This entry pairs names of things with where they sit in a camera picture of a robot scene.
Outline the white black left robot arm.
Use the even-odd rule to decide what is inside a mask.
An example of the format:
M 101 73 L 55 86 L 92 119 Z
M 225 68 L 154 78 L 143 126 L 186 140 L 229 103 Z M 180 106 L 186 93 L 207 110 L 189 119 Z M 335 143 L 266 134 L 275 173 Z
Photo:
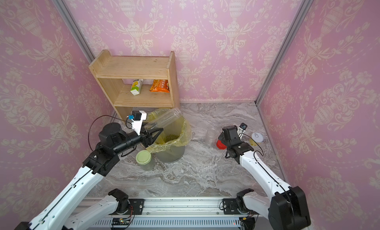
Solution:
M 119 123 L 109 123 L 99 133 L 100 142 L 86 158 L 82 167 L 64 190 L 40 214 L 29 222 L 21 222 L 17 230 L 86 230 L 103 217 L 132 214 L 133 207 L 126 193 L 114 189 L 102 200 L 79 214 L 73 211 L 119 162 L 119 154 L 135 148 L 152 145 L 163 132 L 153 122 L 143 124 L 140 132 L 126 133 Z

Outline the green-lidded clear jar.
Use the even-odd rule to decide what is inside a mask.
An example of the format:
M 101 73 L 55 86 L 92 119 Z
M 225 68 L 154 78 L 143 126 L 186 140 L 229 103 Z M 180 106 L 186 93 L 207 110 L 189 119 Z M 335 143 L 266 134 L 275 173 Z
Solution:
M 147 150 L 142 150 L 137 153 L 136 162 L 144 171 L 151 171 L 155 166 L 155 160 L 152 154 Z

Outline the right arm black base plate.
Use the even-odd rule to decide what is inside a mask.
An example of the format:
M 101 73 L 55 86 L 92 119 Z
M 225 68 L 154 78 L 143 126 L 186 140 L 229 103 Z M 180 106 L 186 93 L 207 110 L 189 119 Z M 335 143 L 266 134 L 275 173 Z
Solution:
M 225 215 L 253 216 L 258 214 L 253 210 L 246 209 L 242 201 L 238 201 L 236 198 L 223 198 L 219 208 Z

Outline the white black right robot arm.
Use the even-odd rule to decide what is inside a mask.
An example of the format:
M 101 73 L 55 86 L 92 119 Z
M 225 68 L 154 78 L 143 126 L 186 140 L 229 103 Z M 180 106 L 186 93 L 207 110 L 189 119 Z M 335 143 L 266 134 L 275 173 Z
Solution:
M 274 230 L 302 230 L 311 225 L 304 191 L 279 178 L 259 157 L 260 152 L 241 140 L 237 126 L 223 127 L 218 140 L 227 147 L 226 156 L 245 168 L 266 196 L 252 189 L 237 194 L 241 212 L 254 211 L 265 217 Z

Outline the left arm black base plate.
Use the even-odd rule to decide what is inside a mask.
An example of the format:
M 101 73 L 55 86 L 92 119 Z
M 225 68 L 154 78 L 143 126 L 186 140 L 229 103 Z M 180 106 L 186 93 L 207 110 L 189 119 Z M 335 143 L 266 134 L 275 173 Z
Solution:
M 144 199 L 134 198 L 122 200 L 118 203 L 116 210 L 109 215 L 141 215 L 144 208 Z

